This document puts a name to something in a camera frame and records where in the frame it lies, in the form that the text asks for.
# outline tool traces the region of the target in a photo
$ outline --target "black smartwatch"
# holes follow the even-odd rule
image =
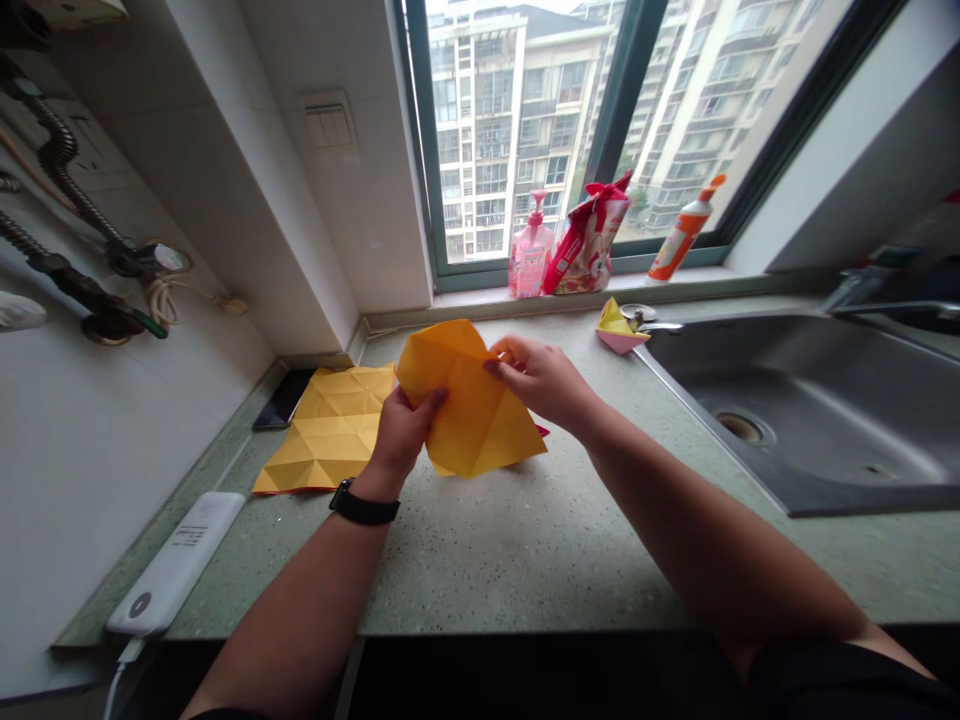
[[[393,522],[400,509],[400,501],[392,503],[377,503],[363,500],[350,494],[350,486],[356,478],[347,478],[330,501],[330,509],[343,515],[350,522],[358,525],[386,525]]]

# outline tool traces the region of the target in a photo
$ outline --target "smartphone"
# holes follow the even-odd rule
[[[279,430],[290,427],[293,414],[297,411],[303,392],[310,384],[310,378],[316,368],[291,370],[286,374],[273,397],[264,406],[263,411],[253,423],[254,430]]]

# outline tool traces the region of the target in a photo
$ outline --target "person's left hand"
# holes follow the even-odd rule
[[[403,473],[405,478],[417,464],[417,455],[427,439],[430,425],[447,399],[446,388],[434,390],[416,410],[398,385],[383,401],[377,445],[370,464]]]

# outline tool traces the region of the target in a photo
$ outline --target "forearm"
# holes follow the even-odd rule
[[[855,639],[868,620],[813,561],[602,402],[574,434],[683,600],[727,642]]]
[[[368,467],[350,491],[391,502],[402,483]],[[388,530],[328,517],[244,616],[183,717],[236,707],[279,720],[315,706],[349,654]]]

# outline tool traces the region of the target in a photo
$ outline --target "pink origami piece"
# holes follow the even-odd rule
[[[620,306],[613,298],[607,300],[607,304],[603,306],[597,322],[597,335],[618,355],[630,352],[650,339],[649,335],[635,333],[630,329],[626,318],[620,312]]]

